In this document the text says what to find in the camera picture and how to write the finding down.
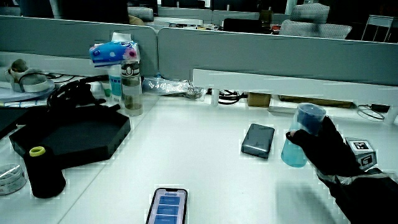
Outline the person's right hand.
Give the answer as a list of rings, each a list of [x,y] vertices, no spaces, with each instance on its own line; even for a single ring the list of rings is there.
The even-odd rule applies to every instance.
[[[300,146],[307,159],[324,175],[354,177],[366,173],[359,168],[354,153],[328,116],[324,117],[316,136],[303,129],[289,131],[285,136]]]

